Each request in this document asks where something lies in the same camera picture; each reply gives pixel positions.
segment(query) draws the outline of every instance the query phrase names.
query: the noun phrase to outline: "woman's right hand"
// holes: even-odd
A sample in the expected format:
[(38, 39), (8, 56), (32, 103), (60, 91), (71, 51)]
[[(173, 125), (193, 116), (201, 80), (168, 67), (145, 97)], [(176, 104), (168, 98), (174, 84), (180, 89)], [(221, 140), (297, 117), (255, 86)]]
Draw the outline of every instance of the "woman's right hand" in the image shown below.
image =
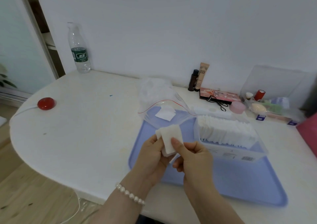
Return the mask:
[(216, 190), (212, 181), (211, 153), (197, 141), (184, 142), (182, 145), (176, 138), (172, 138), (171, 143), (180, 154), (173, 167), (185, 173), (184, 190), (188, 198), (191, 200), (206, 190)]

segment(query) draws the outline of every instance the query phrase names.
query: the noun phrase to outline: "hand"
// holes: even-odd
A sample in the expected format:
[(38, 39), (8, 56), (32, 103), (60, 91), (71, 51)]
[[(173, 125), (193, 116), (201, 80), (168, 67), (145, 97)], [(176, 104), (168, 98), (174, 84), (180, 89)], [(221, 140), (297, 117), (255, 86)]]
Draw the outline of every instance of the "hand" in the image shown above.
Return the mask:
[(195, 198), (198, 193), (214, 189), (212, 181), (212, 155), (200, 143), (184, 142), (171, 139), (172, 146), (181, 156), (175, 160), (173, 167), (184, 172), (184, 190), (188, 198)]
[(164, 147), (162, 138), (157, 139), (156, 135), (151, 136), (143, 143), (138, 159), (132, 172), (144, 178), (150, 187), (155, 186), (164, 175), (168, 163), (175, 155), (164, 157), (161, 153)]

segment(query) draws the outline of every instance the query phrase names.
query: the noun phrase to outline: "box of cotton pads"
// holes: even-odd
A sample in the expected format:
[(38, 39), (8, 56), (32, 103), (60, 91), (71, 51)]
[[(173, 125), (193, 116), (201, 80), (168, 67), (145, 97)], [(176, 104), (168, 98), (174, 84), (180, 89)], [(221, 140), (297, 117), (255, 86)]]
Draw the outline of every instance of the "box of cotton pads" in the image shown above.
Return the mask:
[(194, 138), (213, 156), (229, 160), (255, 162), (268, 154), (256, 130), (241, 117), (224, 119), (198, 115), (194, 124)]

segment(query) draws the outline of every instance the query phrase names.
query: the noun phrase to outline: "bb cream tube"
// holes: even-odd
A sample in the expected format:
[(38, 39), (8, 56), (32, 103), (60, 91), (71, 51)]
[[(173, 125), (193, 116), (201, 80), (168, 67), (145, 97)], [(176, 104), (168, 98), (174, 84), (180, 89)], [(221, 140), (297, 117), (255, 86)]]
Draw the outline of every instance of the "bb cream tube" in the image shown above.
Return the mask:
[(196, 82), (195, 91), (199, 91), (201, 83), (203, 82), (204, 76), (208, 70), (209, 64), (206, 63), (200, 63), (200, 70), (199, 70), (199, 76), (198, 80)]

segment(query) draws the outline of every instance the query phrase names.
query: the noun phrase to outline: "pink lid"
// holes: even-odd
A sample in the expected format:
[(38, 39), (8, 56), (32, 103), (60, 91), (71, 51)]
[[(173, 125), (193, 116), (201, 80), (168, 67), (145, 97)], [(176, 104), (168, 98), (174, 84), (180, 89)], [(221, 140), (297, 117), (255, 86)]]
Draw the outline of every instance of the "pink lid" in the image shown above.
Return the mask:
[(233, 101), (229, 109), (235, 114), (242, 114), (245, 111), (245, 105), (239, 101)]

